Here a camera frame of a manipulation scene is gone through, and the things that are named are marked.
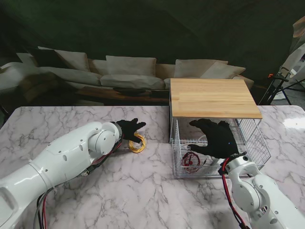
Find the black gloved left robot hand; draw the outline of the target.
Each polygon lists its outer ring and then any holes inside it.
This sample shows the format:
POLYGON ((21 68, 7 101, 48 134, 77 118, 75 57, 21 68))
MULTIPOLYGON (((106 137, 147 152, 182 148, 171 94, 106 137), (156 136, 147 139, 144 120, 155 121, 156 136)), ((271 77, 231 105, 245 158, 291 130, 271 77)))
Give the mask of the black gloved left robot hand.
POLYGON ((135 132, 144 127, 145 122, 138 122, 138 119, 134 118, 131 121, 120 120, 116 124, 121 128, 124 140, 130 140, 138 144, 141 142, 141 139, 135 136, 135 132))

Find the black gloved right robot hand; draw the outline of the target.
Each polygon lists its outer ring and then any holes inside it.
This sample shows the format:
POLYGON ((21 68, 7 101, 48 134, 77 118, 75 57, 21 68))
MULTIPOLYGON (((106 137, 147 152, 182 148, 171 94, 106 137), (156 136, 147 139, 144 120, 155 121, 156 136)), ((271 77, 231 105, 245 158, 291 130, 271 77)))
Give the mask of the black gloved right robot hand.
POLYGON ((188 145, 190 150, 219 159, 226 159, 239 153, 230 125, 226 121, 215 123, 209 119, 202 118, 192 120, 189 124, 199 128, 207 138, 206 146, 190 144, 188 145))

